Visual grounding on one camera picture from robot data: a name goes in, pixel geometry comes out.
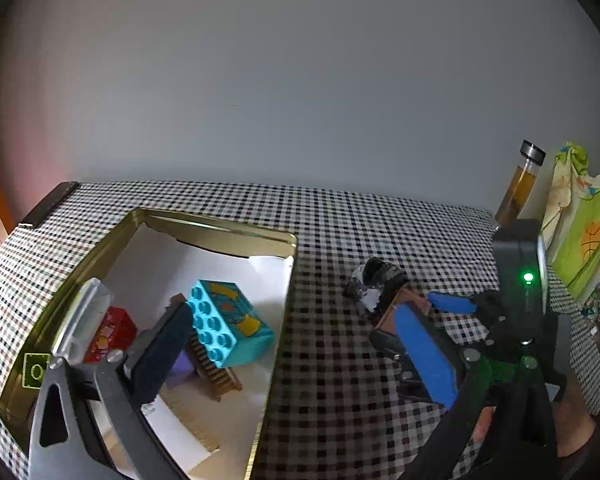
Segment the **right hand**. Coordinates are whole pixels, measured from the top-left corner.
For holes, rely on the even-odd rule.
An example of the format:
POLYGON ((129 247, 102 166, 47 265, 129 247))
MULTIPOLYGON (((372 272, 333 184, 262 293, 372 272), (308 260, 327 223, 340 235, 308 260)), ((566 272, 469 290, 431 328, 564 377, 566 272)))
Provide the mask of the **right hand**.
POLYGON ((576 373, 568 372, 567 387, 559 403, 552 406, 556 431, 557 456, 570 456, 592 438, 595 422, 584 402, 576 373))

